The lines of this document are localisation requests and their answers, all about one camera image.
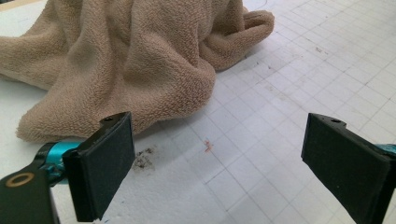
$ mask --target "beige towel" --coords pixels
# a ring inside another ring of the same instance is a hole
[[[134,133],[208,101],[215,71],[240,61],[274,28],[242,0],[49,0],[21,37],[0,37],[0,76],[49,90],[17,136],[88,137],[132,111]]]

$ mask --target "brass insert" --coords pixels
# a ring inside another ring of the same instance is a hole
[[[12,176],[7,182],[6,186],[9,188],[16,188],[31,181],[35,175],[33,173],[22,173]]]

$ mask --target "black rubber pad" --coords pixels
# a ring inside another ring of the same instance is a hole
[[[346,126],[338,119],[309,114],[303,161],[358,224],[382,223],[396,186],[395,154]]]
[[[80,222],[102,218],[134,162],[131,114],[113,115],[63,160]]]

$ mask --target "table surface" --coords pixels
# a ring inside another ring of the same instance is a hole
[[[45,4],[1,5],[0,35],[22,35]],[[308,112],[335,117],[373,143],[396,143],[396,4],[244,4],[274,12],[275,31],[218,73],[203,110],[135,137],[136,151],[153,149],[152,165],[132,169],[94,223],[354,223],[301,161],[306,118]],[[0,176],[30,163],[42,146],[15,131],[45,95],[0,80]],[[77,223],[68,187],[52,192],[62,223]],[[394,198],[386,223],[396,222]]]

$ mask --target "towel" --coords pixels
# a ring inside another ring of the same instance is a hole
[[[49,0],[26,34],[0,37],[0,77],[48,90],[22,116],[30,142],[88,137],[131,111],[134,133],[208,102],[216,71],[272,33],[242,0]]]

